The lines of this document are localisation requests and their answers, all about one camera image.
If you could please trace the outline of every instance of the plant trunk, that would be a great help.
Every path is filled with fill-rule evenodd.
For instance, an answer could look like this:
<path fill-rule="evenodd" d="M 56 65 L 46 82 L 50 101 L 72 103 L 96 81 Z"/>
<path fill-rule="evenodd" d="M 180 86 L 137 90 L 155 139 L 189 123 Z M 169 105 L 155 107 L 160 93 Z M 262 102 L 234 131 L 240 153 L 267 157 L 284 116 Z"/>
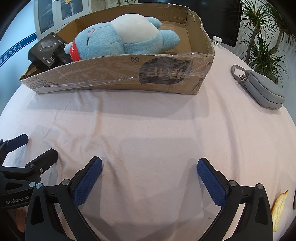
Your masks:
<path fill-rule="evenodd" d="M 250 62 L 251 48 L 252 48 L 253 42 L 255 41 L 255 37 L 256 37 L 258 32 L 259 32 L 259 28 L 256 25 L 255 28 L 254 28 L 254 31 L 252 33 L 252 36 L 251 36 L 251 39 L 250 39 L 250 42 L 249 42 L 249 45 L 248 45 L 248 49 L 247 49 L 247 56 L 246 56 L 246 63 L 247 64 L 249 64 L 249 62 Z"/>
<path fill-rule="evenodd" d="M 283 36 L 283 33 L 284 33 L 284 31 L 283 31 L 282 29 L 280 29 L 280 31 L 279 31 L 279 36 L 278 36 L 278 40 L 277 40 L 277 42 L 276 42 L 276 45 L 273 47 L 274 50 L 276 50 L 276 49 L 279 48 L 279 44 L 280 44 L 280 42 L 281 42 L 281 38 L 282 38 L 282 36 Z"/>

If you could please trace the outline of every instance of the plush toy's white belly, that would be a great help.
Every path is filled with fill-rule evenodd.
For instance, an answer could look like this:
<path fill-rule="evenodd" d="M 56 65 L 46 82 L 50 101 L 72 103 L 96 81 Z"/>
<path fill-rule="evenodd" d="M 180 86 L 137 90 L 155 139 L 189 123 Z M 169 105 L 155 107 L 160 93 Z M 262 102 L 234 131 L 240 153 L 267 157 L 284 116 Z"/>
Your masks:
<path fill-rule="evenodd" d="M 111 24 L 124 43 L 138 43 L 153 38 L 158 29 L 145 17 L 131 13 L 122 15 Z"/>

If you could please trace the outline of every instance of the open cardboard box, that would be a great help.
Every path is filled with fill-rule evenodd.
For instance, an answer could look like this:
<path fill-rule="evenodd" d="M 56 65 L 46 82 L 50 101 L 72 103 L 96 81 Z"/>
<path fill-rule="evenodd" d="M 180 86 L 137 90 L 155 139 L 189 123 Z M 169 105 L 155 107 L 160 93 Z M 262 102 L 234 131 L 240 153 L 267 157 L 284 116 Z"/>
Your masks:
<path fill-rule="evenodd" d="M 215 52 L 201 19 L 188 7 L 168 3 L 118 6 L 77 18 L 57 34 L 71 42 L 85 28 L 127 13 L 158 18 L 180 44 L 159 55 L 116 55 L 80 60 L 40 73 L 31 64 L 20 82 L 36 93 L 69 89 L 126 89 L 197 94 Z"/>

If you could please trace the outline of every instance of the blue stripe on wall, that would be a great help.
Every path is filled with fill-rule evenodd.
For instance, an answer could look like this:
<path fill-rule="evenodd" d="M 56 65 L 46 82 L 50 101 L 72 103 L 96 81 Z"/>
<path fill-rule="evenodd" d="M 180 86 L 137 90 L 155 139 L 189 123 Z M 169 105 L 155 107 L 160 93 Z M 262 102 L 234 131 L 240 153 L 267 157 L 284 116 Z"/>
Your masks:
<path fill-rule="evenodd" d="M 0 67 L 11 57 L 13 56 L 17 51 L 24 48 L 29 43 L 33 42 L 37 39 L 36 33 L 31 34 L 30 36 L 24 38 L 23 40 L 16 43 L 14 46 L 12 46 L 9 50 L 7 50 L 3 55 L 0 57 Z"/>

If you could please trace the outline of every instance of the bag strap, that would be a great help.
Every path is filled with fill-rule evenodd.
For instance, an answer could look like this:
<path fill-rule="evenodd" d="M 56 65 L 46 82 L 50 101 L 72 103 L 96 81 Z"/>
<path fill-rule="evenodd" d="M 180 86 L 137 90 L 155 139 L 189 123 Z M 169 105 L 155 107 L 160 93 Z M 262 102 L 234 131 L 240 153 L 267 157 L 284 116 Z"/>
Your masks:
<path fill-rule="evenodd" d="M 240 70 L 244 71 L 245 73 L 247 73 L 248 71 L 245 70 L 244 68 L 242 68 L 241 66 L 236 65 L 236 64 L 233 65 L 233 66 L 231 67 L 231 73 L 232 73 L 232 76 L 235 78 L 235 80 L 236 80 L 239 84 L 244 85 L 244 84 L 243 84 L 243 79 L 241 79 L 240 77 L 238 77 L 238 76 L 234 73 L 235 69 L 240 69 Z"/>

